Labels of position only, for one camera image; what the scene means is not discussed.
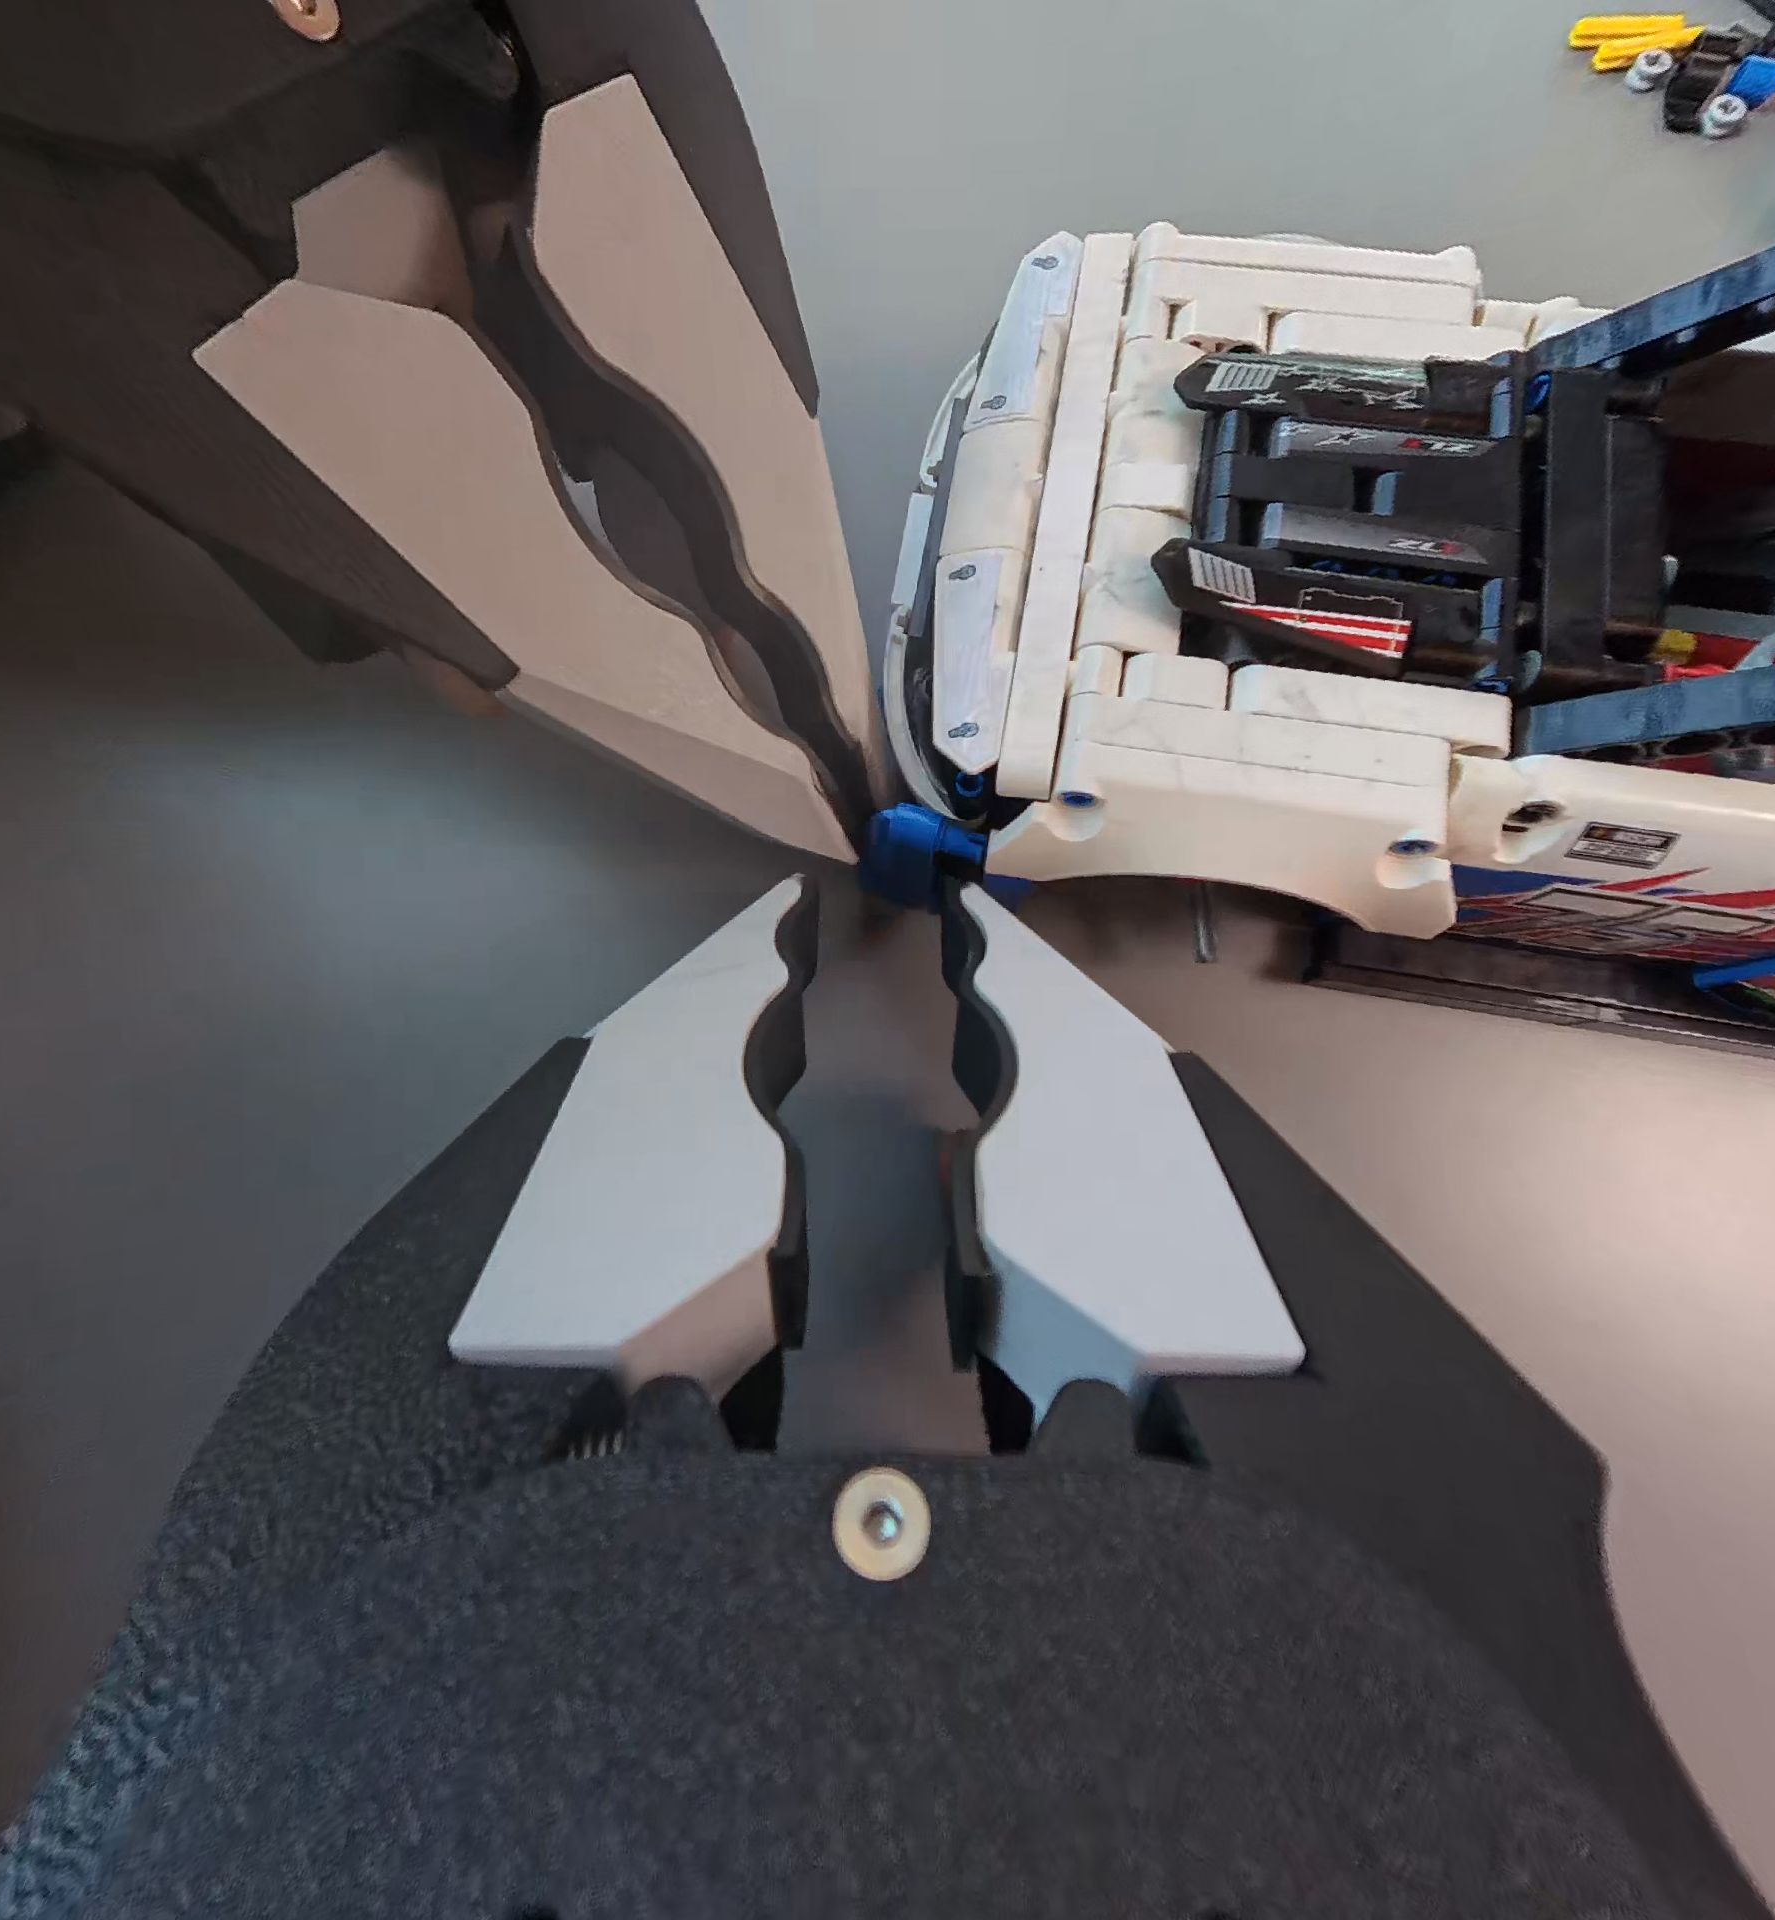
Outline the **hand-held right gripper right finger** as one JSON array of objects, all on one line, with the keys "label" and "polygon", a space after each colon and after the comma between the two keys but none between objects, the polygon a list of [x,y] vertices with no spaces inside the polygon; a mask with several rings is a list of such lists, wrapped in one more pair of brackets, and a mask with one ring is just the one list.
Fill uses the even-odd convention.
[{"label": "hand-held right gripper right finger", "polygon": [[985,887],[948,882],[956,1365],[1014,1389],[1280,1377],[1308,1345],[1166,1041]]}]

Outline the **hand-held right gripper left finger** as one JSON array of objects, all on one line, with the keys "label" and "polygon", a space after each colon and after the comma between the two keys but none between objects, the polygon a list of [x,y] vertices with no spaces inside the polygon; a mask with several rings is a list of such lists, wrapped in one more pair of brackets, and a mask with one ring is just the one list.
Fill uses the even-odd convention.
[{"label": "hand-held right gripper left finger", "polygon": [[628,999],[578,1074],[453,1333],[468,1365],[752,1372],[804,1343],[817,882],[789,878]]}]

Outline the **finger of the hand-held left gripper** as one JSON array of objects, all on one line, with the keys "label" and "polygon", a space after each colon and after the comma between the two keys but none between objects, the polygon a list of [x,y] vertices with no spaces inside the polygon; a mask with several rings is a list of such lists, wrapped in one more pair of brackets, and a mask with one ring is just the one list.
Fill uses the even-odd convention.
[{"label": "finger of the hand-held left gripper", "polygon": [[794,745],[836,819],[886,754],[819,419],[631,76],[545,110],[476,324],[631,583]]},{"label": "finger of the hand-held left gripper", "polygon": [[738,704],[703,629],[626,576],[464,325],[435,168],[349,168],[294,205],[300,272],[194,352],[259,425],[511,660],[499,693],[696,804],[852,864],[804,750]]}]

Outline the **blue connector pin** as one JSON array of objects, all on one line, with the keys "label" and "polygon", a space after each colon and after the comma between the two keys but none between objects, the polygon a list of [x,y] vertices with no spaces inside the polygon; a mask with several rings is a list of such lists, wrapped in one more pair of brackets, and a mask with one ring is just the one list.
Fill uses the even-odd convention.
[{"label": "blue connector pin", "polygon": [[878,900],[937,912],[949,882],[978,882],[990,836],[922,804],[896,804],[865,825],[860,882]]}]

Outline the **white brick toy car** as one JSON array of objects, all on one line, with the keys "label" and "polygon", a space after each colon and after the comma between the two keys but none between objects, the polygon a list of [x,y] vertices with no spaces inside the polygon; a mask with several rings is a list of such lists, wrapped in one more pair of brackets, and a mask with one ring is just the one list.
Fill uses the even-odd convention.
[{"label": "white brick toy car", "polygon": [[1322,985],[1775,1048],[1775,246],[1055,232],[922,451],[881,672],[1000,900],[1299,903]]}]

